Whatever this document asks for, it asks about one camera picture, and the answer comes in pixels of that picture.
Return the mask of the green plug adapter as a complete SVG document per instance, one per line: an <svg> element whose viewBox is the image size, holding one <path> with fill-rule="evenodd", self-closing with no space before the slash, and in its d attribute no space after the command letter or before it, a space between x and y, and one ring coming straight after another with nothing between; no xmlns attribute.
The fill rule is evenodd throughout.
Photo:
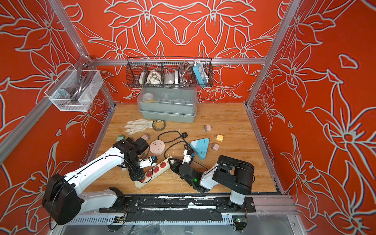
<svg viewBox="0 0 376 235"><path fill-rule="evenodd" d="M116 139L117 142L122 140L125 140L125 135L119 135Z"/></svg>

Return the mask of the pink plug adapter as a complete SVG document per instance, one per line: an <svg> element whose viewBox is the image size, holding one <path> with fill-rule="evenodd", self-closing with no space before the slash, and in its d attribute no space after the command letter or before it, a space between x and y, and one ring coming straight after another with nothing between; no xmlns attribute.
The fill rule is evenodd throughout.
<svg viewBox="0 0 376 235"><path fill-rule="evenodd" d="M144 134L144 135L142 135L142 139L144 139L145 141L148 141L148 140L150 140L150 135Z"/></svg>
<svg viewBox="0 0 376 235"><path fill-rule="evenodd" d="M212 150L214 150L214 151L219 151L219 149L220 149L220 145L217 144L217 143L213 143L213 144L211 145L211 148L212 148Z"/></svg>
<svg viewBox="0 0 376 235"><path fill-rule="evenodd" d="M212 127L211 127L210 125L205 125L205 126L204 126L204 130L205 130L206 132L209 132L209 131L212 130Z"/></svg>

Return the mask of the white power strip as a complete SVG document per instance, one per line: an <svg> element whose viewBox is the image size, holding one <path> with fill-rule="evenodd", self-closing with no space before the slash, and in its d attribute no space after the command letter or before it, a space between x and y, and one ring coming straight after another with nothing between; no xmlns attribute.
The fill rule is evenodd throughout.
<svg viewBox="0 0 376 235"><path fill-rule="evenodd" d="M172 157L168 157L161 163L159 163L156 166L153 166L151 170L147 171L145 173L145 177L142 181L135 181L135 187L140 189L144 187L146 184L150 183L154 179L156 179L158 176L165 173L167 170L170 169L170 160Z"/></svg>

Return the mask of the pink round power socket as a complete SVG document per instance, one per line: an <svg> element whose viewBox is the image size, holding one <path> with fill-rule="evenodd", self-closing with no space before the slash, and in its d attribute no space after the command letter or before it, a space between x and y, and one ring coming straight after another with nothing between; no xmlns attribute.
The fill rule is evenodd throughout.
<svg viewBox="0 0 376 235"><path fill-rule="evenodd" d="M155 140L150 144L150 152L153 156L160 156L165 151L165 143L161 140Z"/></svg>

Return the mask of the yellow plug adapter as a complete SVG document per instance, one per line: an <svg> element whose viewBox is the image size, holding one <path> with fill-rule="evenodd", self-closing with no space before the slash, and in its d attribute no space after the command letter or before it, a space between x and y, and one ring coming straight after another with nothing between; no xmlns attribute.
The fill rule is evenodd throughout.
<svg viewBox="0 0 376 235"><path fill-rule="evenodd" d="M221 134L217 134L217 135L215 136L215 139L216 139L216 141L218 141L218 142L223 142L223 140L224 140L224 136L221 135Z"/></svg>

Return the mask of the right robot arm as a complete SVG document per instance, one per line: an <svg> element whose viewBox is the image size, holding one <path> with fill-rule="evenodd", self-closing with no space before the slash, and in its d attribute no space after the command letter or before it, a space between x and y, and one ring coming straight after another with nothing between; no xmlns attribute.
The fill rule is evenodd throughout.
<svg viewBox="0 0 376 235"><path fill-rule="evenodd" d="M197 171L191 166L192 151L186 150L183 160L168 158L171 170L199 193L211 191L217 185L230 189L230 205L243 206L252 192L255 167L248 162L220 155L217 163L207 171Z"/></svg>

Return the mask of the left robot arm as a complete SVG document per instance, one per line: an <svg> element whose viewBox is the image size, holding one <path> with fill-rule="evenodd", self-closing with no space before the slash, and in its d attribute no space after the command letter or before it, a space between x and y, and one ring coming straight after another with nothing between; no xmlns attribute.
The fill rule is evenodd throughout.
<svg viewBox="0 0 376 235"><path fill-rule="evenodd" d="M150 147L145 139L138 138L133 141L127 138L116 142L100 157L77 170L65 175L53 175L48 180L42 200L43 208L49 213L49 220L53 220L57 225L65 225L84 212L128 212L129 204L125 195L116 187L96 193L84 191L117 166L128 169L131 181L144 183L144 168L153 168L158 161L155 156L141 158L143 153L149 151Z"/></svg>

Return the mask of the white work glove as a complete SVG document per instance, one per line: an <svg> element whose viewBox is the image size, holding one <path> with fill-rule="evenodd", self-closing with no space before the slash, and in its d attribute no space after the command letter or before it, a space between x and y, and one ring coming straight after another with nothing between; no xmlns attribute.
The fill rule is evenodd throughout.
<svg viewBox="0 0 376 235"><path fill-rule="evenodd" d="M135 121L128 121L124 128L128 135L133 135L137 132L142 132L148 128L152 128L152 124L153 121L149 121L147 119L137 119Z"/></svg>

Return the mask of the tape roll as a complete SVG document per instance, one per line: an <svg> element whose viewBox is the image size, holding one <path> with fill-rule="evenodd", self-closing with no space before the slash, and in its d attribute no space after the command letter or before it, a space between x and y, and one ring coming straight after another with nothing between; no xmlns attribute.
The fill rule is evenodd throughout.
<svg viewBox="0 0 376 235"><path fill-rule="evenodd" d="M163 121L163 120L155 120L153 123L152 123L152 128L153 130L157 131L157 132L160 132L160 131L163 131L166 127L166 123Z"/></svg>

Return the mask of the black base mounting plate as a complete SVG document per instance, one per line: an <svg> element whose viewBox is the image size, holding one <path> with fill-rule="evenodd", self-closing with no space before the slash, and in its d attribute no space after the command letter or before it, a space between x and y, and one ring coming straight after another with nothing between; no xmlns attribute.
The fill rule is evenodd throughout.
<svg viewBox="0 0 376 235"><path fill-rule="evenodd" d="M141 210L212 210L219 213L256 211L251 197L246 197L242 205L237 205L230 201L229 194L133 194L120 197L111 207L101 207L99 212L136 213Z"/></svg>

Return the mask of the grey plastic storage box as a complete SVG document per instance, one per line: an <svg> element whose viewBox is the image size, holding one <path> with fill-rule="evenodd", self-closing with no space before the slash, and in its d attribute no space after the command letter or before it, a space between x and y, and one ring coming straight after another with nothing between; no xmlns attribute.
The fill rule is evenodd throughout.
<svg viewBox="0 0 376 235"><path fill-rule="evenodd" d="M195 88L143 88L138 99L145 119L194 123L198 95Z"/></svg>

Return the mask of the clear plastic wall basket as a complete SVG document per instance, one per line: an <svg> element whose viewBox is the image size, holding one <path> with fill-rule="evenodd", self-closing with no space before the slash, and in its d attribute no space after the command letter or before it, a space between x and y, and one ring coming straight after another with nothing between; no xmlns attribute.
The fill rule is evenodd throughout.
<svg viewBox="0 0 376 235"><path fill-rule="evenodd" d="M45 90L60 111L87 112L103 85L98 70L69 66Z"/></svg>

